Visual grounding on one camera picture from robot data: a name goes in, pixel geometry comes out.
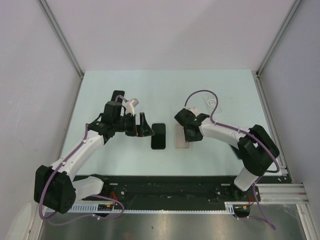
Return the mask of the beige pink phone case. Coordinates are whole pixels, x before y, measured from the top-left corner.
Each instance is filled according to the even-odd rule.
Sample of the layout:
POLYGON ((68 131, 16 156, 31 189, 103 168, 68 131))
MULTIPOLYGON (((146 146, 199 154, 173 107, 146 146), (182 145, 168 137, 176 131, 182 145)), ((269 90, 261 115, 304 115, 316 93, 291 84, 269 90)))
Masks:
POLYGON ((175 125, 174 147, 177 150, 188 150, 190 144, 185 140, 184 128, 180 124, 175 125))

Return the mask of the teal phone black screen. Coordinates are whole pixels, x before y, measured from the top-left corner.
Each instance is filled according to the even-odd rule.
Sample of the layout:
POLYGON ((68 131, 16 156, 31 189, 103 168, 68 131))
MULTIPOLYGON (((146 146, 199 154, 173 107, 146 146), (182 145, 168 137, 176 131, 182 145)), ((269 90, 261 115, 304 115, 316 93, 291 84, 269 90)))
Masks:
POLYGON ((237 157, 237 159, 238 160, 241 160, 242 158, 241 158, 241 153, 240 153, 240 151, 236 148, 236 147, 234 147, 234 146, 230 146, 231 147, 231 149, 232 149, 232 151, 234 152, 234 154, 235 154, 235 156, 237 157))

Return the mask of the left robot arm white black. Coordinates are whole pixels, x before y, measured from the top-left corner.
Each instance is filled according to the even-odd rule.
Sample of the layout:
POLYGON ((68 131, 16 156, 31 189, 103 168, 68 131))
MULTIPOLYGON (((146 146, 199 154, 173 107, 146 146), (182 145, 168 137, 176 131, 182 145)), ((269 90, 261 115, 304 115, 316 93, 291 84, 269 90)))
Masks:
POLYGON ((94 195, 105 200, 110 196, 111 188, 103 176, 92 174, 82 180, 74 178, 89 158, 116 133, 139 138, 155 134, 143 112, 139 114, 139 124, 136 123, 135 107, 138 103, 136 98, 123 103, 108 101, 104 111, 93 122, 85 125, 84 136, 67 155, 50 166, 41 165, 36 170, 34 200, 39 203, 40 212, 43 207, 48 207, 65 214, 77 200, 94 195))

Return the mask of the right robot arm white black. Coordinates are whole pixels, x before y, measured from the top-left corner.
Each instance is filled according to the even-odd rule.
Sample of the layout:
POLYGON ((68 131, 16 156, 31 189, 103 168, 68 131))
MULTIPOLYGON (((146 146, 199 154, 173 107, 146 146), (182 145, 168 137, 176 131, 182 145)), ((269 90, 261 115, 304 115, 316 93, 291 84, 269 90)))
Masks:
POLYGON ((249 194, 249 188, 275 164, 275 173, 280 171, 276 160, 280 151, 266 130, 256 124, 241 129, 213 120, 208 114, 199 113, 196 108, 183 108, 174 119, 182 126, 187 143, 199 142, 204 137, 222 141, 235 149, 243 162, 243 168, 230 188, 231 196, 242 201, 249 194))

